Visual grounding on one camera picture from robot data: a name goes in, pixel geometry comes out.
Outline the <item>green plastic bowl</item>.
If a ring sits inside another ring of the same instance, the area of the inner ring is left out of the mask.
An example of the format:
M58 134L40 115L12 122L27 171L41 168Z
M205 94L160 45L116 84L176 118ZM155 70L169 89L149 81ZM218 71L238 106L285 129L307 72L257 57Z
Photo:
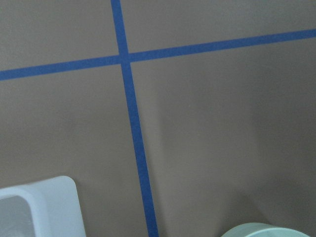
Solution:
M300 231L264 223L245 223L231 228L222 237L309 237Z

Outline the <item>clear plastic bin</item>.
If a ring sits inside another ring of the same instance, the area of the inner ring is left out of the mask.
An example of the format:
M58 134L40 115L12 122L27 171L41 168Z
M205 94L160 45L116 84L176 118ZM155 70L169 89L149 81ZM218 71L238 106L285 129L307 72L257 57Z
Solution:
M76 184L68 176L0 190L2 237L84 237Z

